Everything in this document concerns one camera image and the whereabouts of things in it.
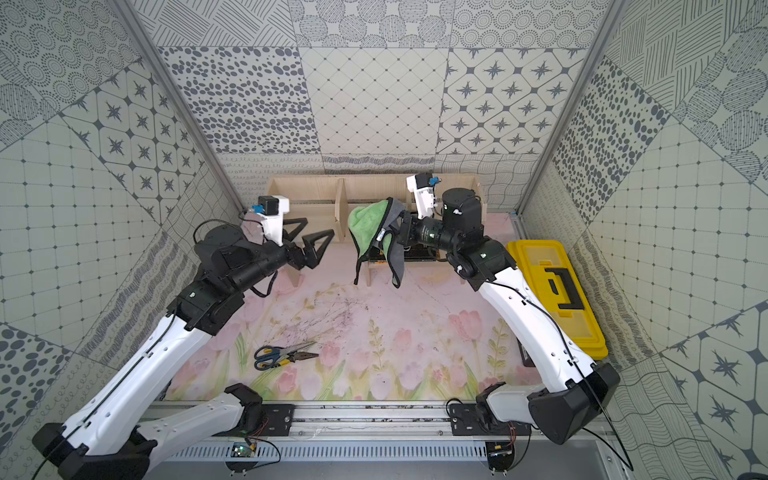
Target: metal vent grille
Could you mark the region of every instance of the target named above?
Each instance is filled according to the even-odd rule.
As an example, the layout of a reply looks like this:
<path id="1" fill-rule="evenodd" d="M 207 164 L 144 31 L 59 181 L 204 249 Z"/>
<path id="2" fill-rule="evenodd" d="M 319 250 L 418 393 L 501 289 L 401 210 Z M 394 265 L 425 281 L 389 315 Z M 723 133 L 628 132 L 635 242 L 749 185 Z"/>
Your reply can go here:
<path id="1" fill-rule="evenodd" d="M 275 449 L 260 443 L 256 456 L 251 458 L 230 458 L 233 445 L 237 442 L 206 441 L 188 447 L 167 462 L 205 462 L 228 459 L 233 462 L 271 462 L 277 460 Z M 280 449 L 283 462 L 314 462 L 334 460 L 354 461 L 466 461 L 485 459 L 485 443 L 472 440 L 462 441 L 411 441 L 411 442 L 354 442 L 354 441 L 283 441 L 273 442 Z"/>

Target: black mounting plate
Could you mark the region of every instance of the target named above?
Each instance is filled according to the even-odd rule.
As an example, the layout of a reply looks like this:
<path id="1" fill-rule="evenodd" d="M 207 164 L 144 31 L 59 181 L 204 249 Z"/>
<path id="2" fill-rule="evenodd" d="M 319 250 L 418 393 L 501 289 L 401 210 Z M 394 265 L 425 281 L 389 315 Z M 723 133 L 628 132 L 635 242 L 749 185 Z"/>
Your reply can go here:
<path id="1" fill-rule="evenodd" d="M 452 403 L 448 405 L 453 436 L 500 435 L 509 437 L 509 425 L 507 422 L 498 423 L 489 430 L 486 429 L 480 421 L 476 405 L 476 403 Z M 512 425 L 515 427 L 518 437 L 531 434 L 531 425 L 528 423 L 512 422 Z"/>
<path id="2" fill-rule="evenodd" d="M 293 424 L 293 410 L 296 406 L 290 403 L 267 403 L 261 406 L 262 413 L 266 415 L 266 427 L 262 436 L 287 437 L 290 426 Z M 242 437 L 243 433 L 238 429 L 217 433 L 216 437 Z"/>

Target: yellow toolbox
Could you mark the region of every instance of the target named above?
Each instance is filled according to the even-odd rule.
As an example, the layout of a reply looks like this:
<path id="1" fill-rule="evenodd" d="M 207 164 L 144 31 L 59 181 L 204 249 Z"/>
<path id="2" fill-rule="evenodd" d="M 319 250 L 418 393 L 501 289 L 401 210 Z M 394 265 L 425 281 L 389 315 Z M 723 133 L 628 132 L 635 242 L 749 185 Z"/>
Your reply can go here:
<path id="1" fill-rule="evenodd" d="M 605 338 L 576 278 L 565 248 L 556 240 L 518 240 L 507 244 L 525 281 L 560 328 L 595 360 L 608 355 Z M 533 366 L 520 346 L 523 364 Z"/>

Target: toolbox handle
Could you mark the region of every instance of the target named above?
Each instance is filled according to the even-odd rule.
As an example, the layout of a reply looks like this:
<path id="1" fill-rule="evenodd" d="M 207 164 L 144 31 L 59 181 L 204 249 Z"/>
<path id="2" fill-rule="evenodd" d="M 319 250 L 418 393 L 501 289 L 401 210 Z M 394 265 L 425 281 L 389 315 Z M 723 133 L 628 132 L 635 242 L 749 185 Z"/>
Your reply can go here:
<path id="1" fill-rule="evenodd" d="M 563 310 L 583 310 L 584 302 L 581 301 L 581 296 L 578 294 L 576 283 L 574 283 L 571 272 L 567 268 L 545 268 L 545 272 L 554 273 L 560 277 L 565 286 L 565 292 L 568 295 L 570 303 L 558 303 L 558 307 Z"/>

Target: blue scissors handle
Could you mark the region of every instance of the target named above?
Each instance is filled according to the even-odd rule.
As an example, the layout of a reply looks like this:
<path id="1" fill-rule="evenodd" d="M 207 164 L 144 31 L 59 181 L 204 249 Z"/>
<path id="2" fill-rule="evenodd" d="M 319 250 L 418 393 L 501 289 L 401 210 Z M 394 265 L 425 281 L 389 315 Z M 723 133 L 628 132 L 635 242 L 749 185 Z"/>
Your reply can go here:
<path id="1" fill-rule="evenodd" d="M 282 355 L 282 350 L 283 349 L 278 346 L 271 345 L 265 345 L 258 349 L 256 353 L 253 354 L 253 359 L 256 360 L 256 363 L 254 364 L 256 370 L 269 370 L 278 366 L 277 361 L 280 359 L 280 355 Z"/>

